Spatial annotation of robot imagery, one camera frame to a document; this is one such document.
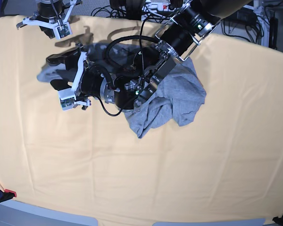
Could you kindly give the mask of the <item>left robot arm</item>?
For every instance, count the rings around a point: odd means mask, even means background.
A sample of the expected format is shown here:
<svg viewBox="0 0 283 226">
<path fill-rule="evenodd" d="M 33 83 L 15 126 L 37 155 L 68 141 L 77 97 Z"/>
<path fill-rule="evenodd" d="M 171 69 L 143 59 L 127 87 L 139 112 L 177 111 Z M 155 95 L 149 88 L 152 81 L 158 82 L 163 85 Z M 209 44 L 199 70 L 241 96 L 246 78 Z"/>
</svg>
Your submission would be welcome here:
<svg viewBox="0 0 283 226">
<path fill-rule="evenodd" d="M 50 66 L 62 64 L 67 70 L 76 69 L 72 84 L 65 79 L 51 81 L 51 86 L 58 91 L 62 109 L 78 105 L 86 109 L 91 104 L 90 97 L 94 97 L 101 104 L 114 104 L 119 112 L 139 111 L 176 62 L 185 61 L 222 19 L 246 4 L 245 0 L 189 0 L 178 5 L 154 37 L 140 33 L 118 38 L 107 45 L 104 58 L 115 73 L 92 61 L 82 44 L 71 51 L 48 56 L 46 62 Z M 112 48 L 126 40 L 150 42 L 149 46 L 139 47 L 128 66 L 110 57 Z"/>
</svg>

